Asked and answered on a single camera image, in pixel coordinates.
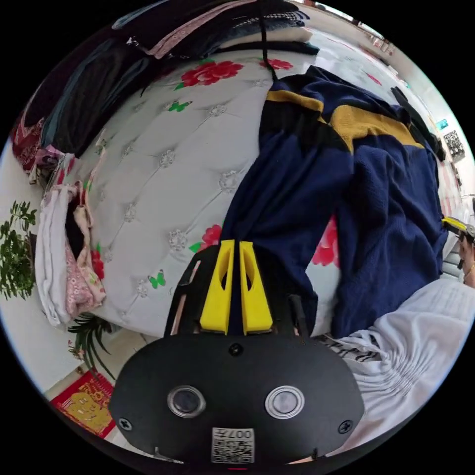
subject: qr code label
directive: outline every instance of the qr code label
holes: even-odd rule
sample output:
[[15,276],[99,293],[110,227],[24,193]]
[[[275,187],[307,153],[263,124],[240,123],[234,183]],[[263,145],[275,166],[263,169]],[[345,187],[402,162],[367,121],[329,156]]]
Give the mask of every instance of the qr code label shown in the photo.
[[213,427],[211,462],[216,464],[254,463],[254,429]]

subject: camera lens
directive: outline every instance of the camera lens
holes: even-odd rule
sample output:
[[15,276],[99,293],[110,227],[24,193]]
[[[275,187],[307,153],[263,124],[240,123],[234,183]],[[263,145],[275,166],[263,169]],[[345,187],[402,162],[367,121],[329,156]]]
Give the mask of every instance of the camera lens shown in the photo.
[[305,403],[302,391],[293,386],[279,386],[266,397],[266,411],[275,419],[290,419],[296,416]]
[[178,386],[168,395],[168,407],[179,417],[196,417],[205,406],[203,395],[192,386]]

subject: person's hand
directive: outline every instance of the person's hand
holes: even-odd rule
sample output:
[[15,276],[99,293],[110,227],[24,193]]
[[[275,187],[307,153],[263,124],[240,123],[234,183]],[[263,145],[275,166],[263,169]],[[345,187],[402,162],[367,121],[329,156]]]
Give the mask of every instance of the person's hand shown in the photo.
[[475,288],[475,246],[470,244],[465,237],[460,243],[460,258],[463,260],[463,272],[465,275],[465,283]]

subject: folded white cloth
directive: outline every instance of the folded white cloth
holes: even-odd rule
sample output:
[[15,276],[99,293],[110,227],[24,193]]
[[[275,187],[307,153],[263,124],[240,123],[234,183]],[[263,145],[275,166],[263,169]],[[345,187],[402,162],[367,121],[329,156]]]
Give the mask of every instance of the folded white cloth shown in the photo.
[[[288,28],[281,28],[278,30],[268,31],[267,41],[298,41],[300,43],[306,43],[312,38],[312,33],[305,28],[298,26],[289,26]],[[255,41],[262,41],[262,34],[254,33],[252,35],[242,36],[241,38],[235,38],[222,43],[219,48],[229,48],[234,45],[241,45],[243,43],[252,43]]]
[[35,256],[35,280],[48,321],[64,327],[71,317],[66,311],[65,222],[74,187],[52,189],[42,201]]
[[336,350],[355,376],[365,413],[346,443],[329,456],[382,435],[425,404],[454,365],[474,318],[475,289],[440,279],[369,330],[338,340]]

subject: screw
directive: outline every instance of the screw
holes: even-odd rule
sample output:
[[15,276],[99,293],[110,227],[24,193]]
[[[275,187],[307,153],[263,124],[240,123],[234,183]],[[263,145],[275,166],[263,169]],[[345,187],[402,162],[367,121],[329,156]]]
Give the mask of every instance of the screw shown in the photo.
[[352,427],[353,427],[353,421],[350,421],[350,420],[343,421],[338,426],[338,433],[346,434],[347,432],[350,432]]
[[239,343],[233,343],[228,351],[231,356],[239,356],[244,351],[244,348]]
[[132,430],[132,424],[123,417],[119,419],[119,424],[123,430]]

